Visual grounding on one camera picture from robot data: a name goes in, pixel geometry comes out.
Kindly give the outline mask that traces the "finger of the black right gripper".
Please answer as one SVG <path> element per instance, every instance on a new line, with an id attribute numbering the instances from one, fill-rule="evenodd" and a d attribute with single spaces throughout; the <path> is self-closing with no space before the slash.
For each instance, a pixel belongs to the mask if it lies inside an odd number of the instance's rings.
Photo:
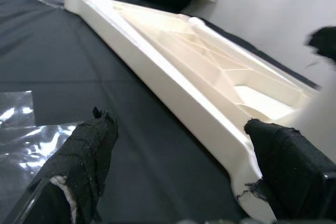
<path id="1" fill-rule="evenodd" d="M 308 35 L 305 45 L 335 66 L 335 26 L 324 26 Z"/>

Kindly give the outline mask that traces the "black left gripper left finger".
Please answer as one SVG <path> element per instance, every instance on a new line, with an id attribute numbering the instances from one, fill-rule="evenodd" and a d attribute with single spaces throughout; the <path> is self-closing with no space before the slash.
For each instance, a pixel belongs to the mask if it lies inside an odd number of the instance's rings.
<path id="1" fill-rule="evenodd" d="M 64 194 L 71 223 L 90 223 L 103 194 L 118 125 L 107 111 L 93 109 L 92 120 L 73 130 L 37 173 L 30 187 L 46 179 Z"/>

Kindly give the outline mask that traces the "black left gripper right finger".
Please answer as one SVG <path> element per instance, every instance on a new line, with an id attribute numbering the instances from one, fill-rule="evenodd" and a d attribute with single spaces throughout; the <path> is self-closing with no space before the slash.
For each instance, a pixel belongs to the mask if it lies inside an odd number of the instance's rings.
<path id="1" fill-rule="evenodd" d="M 278 220 L 335 221 L 335 163 L 300 131 L 250 119 L 244 126 L 262 177 L 248 191 Z"/>

